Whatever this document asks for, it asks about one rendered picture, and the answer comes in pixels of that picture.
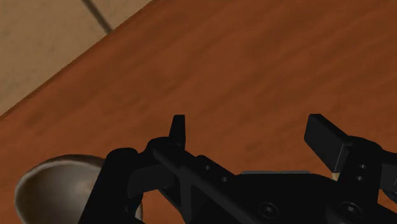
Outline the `grey metal bowl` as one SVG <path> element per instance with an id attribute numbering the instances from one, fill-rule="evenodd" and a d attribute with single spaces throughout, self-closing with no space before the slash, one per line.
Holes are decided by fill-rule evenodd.
<path id="1" fill-rule="evenodd" d="M 62 155 L 27 171 L 15 187 L 22 224 L 144 224 L 127 193 L 129 154 Z"/>

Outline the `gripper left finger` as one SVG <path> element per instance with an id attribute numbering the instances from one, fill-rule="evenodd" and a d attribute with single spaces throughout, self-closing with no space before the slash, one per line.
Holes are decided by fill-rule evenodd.
<path id="1" fill-rule="evenodd" d="M 174 116 L 167 137 L 152 139 L 141 153 L 118 148 L 105 158 L 78 224 L 145 224 L 136 216 L 146 192 L 158 190 L 185 224 L 236 224 L 202 190 L 188 184 L 177 165 L 196 158 L 185 151 L 185 117 Z"/>

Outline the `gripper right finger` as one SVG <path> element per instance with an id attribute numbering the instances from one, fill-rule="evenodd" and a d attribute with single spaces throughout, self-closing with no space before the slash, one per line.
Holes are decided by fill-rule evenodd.
<path id="1" fill-rule="evenodd" d="M 325 212 L 327 224 L 397 224 L 397 213 L 378 203 L 383 191 L 397 204 L 397 153 L 347 135 L 320 114 L 309 115 L 304 141 L 339 175 Z"/>

